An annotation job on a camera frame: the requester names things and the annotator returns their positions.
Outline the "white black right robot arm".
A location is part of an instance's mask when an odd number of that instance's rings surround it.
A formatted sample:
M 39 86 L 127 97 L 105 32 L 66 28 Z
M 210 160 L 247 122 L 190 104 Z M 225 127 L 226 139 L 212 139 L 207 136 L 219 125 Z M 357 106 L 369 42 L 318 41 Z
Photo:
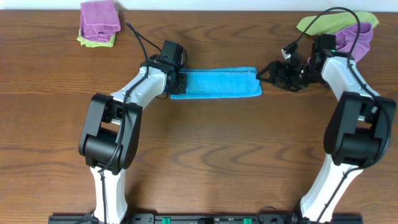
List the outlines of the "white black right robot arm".
M 338 104 L 326 128 L 325 160 L 310 190 L 302 197 L 290 223 L 333 223 L 333 212 L 352 181 L 386 153 L 396 103 L 381 97 L 359 74 L 351 51 L 336 49 L 336 37 L 319 35 L 307 64 L 300 62 L 298 44 L 282 49 L 283 62 L 273 61 L 256 78 L 297 92 L 310 83 L 332 90 Z

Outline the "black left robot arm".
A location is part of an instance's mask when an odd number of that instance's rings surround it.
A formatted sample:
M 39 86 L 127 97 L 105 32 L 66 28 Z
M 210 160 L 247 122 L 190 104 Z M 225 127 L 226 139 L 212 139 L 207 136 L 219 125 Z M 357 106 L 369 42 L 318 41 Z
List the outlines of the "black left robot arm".
M 81 133 L 78 151 L 95 180 L 96 207 L 83 223 L 121 223 L 127 212 L 126 170 L 137 151 L 142 112 L 161 94 L 184 94 L 187 76 L 180 73 L 186 50 L 166 40 L 159 54 L 146 57 L 138 74 L 110 95 L 95 94 Z

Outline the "blue microfiber cloth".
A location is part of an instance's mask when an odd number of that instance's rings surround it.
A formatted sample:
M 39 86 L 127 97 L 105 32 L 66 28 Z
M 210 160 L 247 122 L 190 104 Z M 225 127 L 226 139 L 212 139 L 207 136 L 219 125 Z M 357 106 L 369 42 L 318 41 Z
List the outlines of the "blue microfiber cloth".
M 255 67 L 183 69 L 187 74 L 186 93 L 171 95 L 173 100 L 248 98 L 262 94 Z

